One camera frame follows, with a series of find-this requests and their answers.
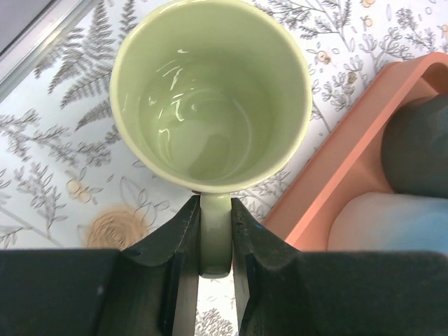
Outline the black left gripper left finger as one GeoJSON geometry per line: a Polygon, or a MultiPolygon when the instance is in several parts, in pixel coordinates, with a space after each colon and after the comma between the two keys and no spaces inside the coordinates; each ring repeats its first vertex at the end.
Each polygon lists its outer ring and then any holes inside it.
{"type": "Polygon", "coordinates": [[[193,335],[200,199],[123,251],[1,252],[2,335],[193,335]]]}

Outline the green ceramic mug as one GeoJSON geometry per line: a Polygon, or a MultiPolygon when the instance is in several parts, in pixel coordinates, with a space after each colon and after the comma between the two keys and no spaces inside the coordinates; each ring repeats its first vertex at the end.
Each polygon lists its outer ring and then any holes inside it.
{"type": "Polygon", "coordinates": [[[274,18],[243,1],[170,1],[121,43],[109,84],[128,148],[200,196],[200,269],[232,262],[230,196],[284,167],[312,110],[306,60],[274,18]]]}

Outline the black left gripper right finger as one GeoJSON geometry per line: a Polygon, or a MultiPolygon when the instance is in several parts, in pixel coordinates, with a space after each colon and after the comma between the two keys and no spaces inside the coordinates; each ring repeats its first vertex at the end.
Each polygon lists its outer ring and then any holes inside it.
{"type": "Polygon", "coordinates": [[[241,335],[446,335],[447,257],[302,252],[232,200],[241,335]]]}

